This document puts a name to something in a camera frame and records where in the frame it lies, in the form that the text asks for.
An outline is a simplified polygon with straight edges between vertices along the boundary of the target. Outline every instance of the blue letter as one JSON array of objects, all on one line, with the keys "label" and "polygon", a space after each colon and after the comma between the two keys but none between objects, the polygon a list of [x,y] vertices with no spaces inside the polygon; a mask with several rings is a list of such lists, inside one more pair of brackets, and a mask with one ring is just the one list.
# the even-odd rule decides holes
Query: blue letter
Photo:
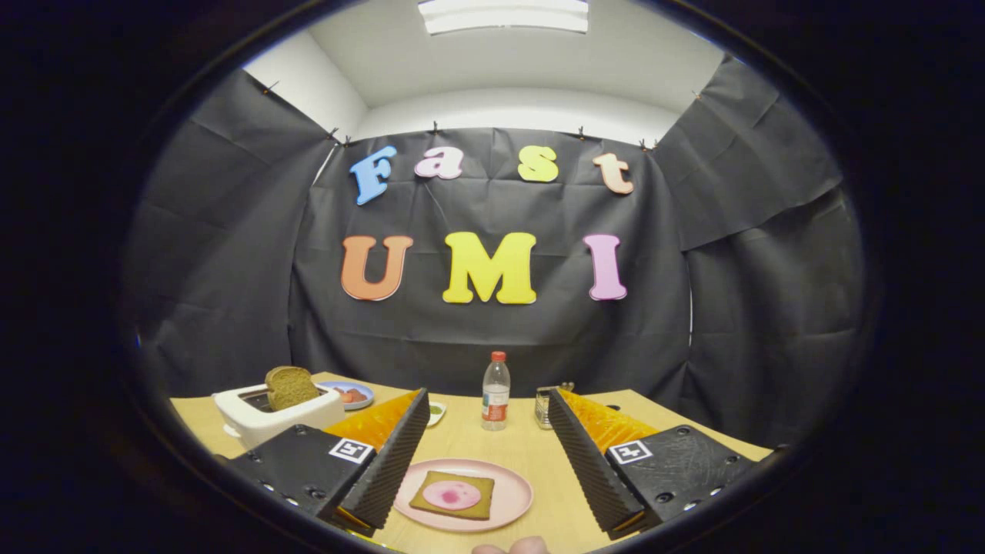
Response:
[{"label": "blue letter", "polygon": [[361,162],[356,162],[349,173],[356,174],[356,185],[360,188],[360,196],[356,199],[356,204],[362,206],[369,200],[379,196],[386,190],[386,183],[380,182],[377,176],[387,178],[390,176],[390,162],[385,158],[397,155],[397,149],[388,146]]}]

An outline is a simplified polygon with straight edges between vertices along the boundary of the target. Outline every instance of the toast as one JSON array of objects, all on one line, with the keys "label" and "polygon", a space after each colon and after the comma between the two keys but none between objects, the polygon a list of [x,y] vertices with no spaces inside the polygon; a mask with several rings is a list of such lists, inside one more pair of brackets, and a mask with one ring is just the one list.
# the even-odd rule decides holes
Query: toast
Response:
[{"label": "toast", "polygon": [[[468,483],[479,489],[479,492],[482,493],[482,499],[475,506],[466,508],[465,510],[453,511],[440,508],[425,500],[424,495],[427,485],[437,481],[461,481]],[[452,516],[453,518],[485,521],[490,518],[490,507],[493,505],[493,485],[495,485],[495,480],[488,477],[466,477],[465,475],[455,475],[454,473],[444,473],[443,471],[429,471],[427,477],[425,477],[425,482],[418,489],[418,494],[414,495],[414,499],[411,500],[410,506],[417,510],[442,514],[443,516]]]},{"label": "toast", "polygon": [[311,374],[305,368],[281,366],[267,373],[267,399],[270,409],[280,411],[318,397],[318,389],[311,382]]}]

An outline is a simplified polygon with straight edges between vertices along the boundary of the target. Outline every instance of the finger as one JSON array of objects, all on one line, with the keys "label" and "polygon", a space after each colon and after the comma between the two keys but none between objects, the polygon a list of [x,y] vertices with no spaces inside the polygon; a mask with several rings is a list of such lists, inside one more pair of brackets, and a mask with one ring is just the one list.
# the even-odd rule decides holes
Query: finger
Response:
[{"label": "finger", "polygon": [[544,537],[528,536],[521,538],[513,543],[509,548],[509,554],[551,554],[548,552],[548,544],[544,542]]},{"label": "finger", "polygon": [[472,554],[506,554],[506,551],[491,544],[481,544],[472,549]]}]

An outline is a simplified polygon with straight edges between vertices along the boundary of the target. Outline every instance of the plastic bottle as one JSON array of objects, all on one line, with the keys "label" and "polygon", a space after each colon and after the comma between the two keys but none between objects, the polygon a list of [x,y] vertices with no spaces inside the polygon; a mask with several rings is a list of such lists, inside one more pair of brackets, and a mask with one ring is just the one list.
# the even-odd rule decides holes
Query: plastic bottle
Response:
[{"label": "plastic bottle", "polygon": [[483,378],[483,429],[501,431],[506,428],[506,406],[509,404],[509,369],[506,354],[493,352],[492,362]]}]

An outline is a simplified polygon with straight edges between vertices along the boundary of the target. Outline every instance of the bottle label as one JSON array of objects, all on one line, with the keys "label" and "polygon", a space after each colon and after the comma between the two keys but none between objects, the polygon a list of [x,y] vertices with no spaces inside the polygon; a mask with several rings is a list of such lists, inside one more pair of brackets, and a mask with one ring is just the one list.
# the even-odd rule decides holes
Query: bottle label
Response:
[{"label": "bottle label", "polygon": [[483,419],[505,421],[509,392],[483,392]]}]

